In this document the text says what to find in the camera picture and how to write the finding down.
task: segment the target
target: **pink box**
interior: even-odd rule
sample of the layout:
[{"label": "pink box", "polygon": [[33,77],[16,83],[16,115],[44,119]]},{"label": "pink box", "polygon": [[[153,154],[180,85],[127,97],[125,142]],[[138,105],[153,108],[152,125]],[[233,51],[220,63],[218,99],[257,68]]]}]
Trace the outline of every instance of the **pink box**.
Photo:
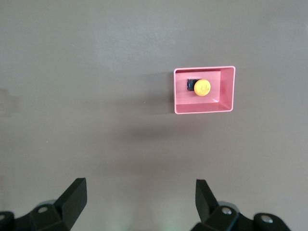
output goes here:
[{"label": "pink box", "polygon": [[[187,90],[188,79],[207,79],[211,91],[198,96]],[[234,66],[177,68],[174,70],[174,111],[176,114],[230,112],[233,109]]]}]

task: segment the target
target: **gray floor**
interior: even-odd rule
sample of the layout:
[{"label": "gray floor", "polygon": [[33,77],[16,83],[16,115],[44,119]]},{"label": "gray floor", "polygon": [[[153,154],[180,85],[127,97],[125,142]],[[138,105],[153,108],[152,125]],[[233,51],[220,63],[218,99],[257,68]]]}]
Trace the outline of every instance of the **gray floor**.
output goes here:
[{"label": "gray floor", "polygon": [[[188,231],[196,179],[308,230],[308,1],[2,0],[0,210],[86,177],[73,231]],[[176,115],[178,67],[236,66],[234,110]]]}]

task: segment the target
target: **screw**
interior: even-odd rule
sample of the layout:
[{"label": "screw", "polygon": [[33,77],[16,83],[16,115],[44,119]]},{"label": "screw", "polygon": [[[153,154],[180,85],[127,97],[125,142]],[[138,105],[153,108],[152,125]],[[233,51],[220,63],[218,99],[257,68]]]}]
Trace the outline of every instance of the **screw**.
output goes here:
[{"label": "screw", "polygon": [[262,221],[264,221],[265,223],[273,223],[273,219],[270,218],[270,217],[267,216],[267,215],[262,215],[262,216],[261,216],[261,219],[262,219]]},{"label": "screw", "polygon": [[227,207],[223,207],[221,211],[224,214],[226,214],[226,215],[231,215],[232,214],[232,211],[229,208],[227,208]]},{"label": "screw", "polygon": [[42,207],[38,210],[38,213],[43,213],[43,212],[46,212],[48,210],[47,207]]}]

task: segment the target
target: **yellow button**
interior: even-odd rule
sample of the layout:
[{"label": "yellow button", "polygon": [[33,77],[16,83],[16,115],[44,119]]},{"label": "yellow button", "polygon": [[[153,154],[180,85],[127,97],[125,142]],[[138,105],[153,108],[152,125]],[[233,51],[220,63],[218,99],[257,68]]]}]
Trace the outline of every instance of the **yellow button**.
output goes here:
[{"label": "yellow button", "polygon": [[201,79],[195,83],[193,90],[199,96],[206,96],[211,90],[211,84],[206,79]]}]

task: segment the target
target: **gray surface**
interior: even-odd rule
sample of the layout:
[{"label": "gray surface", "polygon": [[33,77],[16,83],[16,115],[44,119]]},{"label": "gray surface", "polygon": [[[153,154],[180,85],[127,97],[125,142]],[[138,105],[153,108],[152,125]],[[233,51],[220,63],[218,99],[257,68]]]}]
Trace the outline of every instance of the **gray surface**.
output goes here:
[{"label": "gray surface", "polygon": [[[308,230],[308,2],[2,0],[0,210],[86,177],[74,231],[188,231],[196,178]],[[234,111],[176,115],[172,71],[234,65]]]}]

